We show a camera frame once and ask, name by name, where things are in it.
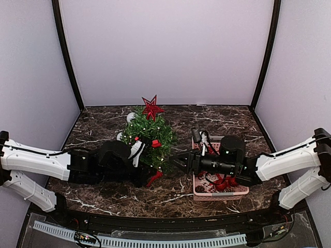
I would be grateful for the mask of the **red reindeer ornament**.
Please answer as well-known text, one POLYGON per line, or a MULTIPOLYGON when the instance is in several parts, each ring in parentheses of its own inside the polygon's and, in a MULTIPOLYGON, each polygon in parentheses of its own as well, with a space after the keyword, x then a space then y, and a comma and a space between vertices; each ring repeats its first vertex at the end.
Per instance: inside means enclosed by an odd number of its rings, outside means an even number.
POLYGON ((160 177, 162 177, 163 176, 163 171, 161 171, 161 170, 158 170, 151 178, 150 178, 150 180, 149 180, 149 182, 147 183, 147 185, 146 185, 146 187, 147 188, 149 188, 151 185, 152 185, 152 183, 156 180, 156 179, 158 179, 158 178, 160 178, 160 177))

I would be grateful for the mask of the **pink plastic basket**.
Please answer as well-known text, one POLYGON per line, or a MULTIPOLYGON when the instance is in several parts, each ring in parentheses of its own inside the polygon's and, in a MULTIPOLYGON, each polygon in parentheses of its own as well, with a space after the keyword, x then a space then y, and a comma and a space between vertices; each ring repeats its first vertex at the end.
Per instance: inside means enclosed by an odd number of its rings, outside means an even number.
MULTIPOLYGON (((245 151, 245 142, 237 136, 211 136, 211 144, 192 143, 193 149, 204 151, 206 155, 233 155, 236 159, 238 149, 245 151)), ((249 188, 239 185, 231 175, 201 171, 193 175, 193 199, 196 201, 239 200, 249 193, 249 188)))

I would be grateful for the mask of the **small green christmas tree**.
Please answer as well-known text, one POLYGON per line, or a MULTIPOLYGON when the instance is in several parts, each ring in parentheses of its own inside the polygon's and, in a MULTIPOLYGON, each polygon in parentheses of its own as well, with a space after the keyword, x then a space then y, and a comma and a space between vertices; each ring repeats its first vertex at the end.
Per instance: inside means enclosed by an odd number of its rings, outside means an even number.
POLYGON ((168 157, 171 154, 171 148, 177 143, 176 134, 162 115, 156 115, 156 121, 153 121, 152 119, 147 120, 146 115, 142 112, 143 107, 137 106, 133 109, 133 119, 122 131, 125 138, 123 142, 133 145, 134 139, 141 136, 159 140, 162 146, 144 149, 139 161, 168 173, 171 171, 168 157))

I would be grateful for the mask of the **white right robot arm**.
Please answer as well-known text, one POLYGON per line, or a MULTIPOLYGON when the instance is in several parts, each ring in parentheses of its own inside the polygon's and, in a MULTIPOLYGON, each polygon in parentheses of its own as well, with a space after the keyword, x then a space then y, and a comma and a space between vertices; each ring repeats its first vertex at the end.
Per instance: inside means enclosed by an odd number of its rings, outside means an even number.
POLYGON ((314 191, 330 183, 330 133, 317 128, 304 142, 274 153, 245 156, 245 142, 235 136, 224 136, 219 151, 203 154, 198 149, 180 152, 169 161, 186 174, 201 171, 234 177, 235 182, 251 187, 274 177, 300 169, 307 172, 294 183, 273 195, 273 205, 264 212, 264 220, 275 224, 284 215, 314 191))

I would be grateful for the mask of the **red glitter star topper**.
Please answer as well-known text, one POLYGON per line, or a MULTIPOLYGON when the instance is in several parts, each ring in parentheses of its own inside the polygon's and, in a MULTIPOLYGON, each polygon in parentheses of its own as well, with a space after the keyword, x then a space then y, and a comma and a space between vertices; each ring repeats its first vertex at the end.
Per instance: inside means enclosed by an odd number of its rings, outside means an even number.
POLYGON ((156 115, 164 112, 164 109, 157 105, 157 95, 155 95, 151 100, 147 100, 144 97, 142 97, 142 100, 145 104, 145 109, 142 114, 146 115, 147 120, 152 119, 153 121, 156 121, 156 115))

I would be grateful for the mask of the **red ribbon bow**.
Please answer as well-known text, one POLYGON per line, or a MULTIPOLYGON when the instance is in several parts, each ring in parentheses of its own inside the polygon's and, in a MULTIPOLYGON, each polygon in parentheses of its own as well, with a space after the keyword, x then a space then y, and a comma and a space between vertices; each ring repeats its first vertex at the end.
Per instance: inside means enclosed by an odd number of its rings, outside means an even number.
POLYGON ((158 147, 161 147, 162 144, 161 142, 158 140, 158 139, 150 139, 148 137, 144 137, 144 136, 141 136, 141 137, 136 137, 135 139, 135 143, 133 145, 133 147, 135 148, 150 148, 150 147, 153 147, 153 148, 158 148, 158 147))

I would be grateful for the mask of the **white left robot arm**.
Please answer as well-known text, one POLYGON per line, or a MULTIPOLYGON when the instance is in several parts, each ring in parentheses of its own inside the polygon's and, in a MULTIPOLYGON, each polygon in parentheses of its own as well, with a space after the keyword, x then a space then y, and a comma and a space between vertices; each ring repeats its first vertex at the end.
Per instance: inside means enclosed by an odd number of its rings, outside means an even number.
POLYGON ((66 209, 65 197, 40 186, 24 172, 76 184, 131 180, 141 186, 148 170, 139 158, 151 145, 150 139, 136 137, 132 146, 115 140, 106 141, 95 150, 72 147, 52 151, 22 145, 10 139, 7 131, 1 131, 1 186, 13 189, 42 211, 52 212, 60 224, 69 225, 73 214, 66 209))

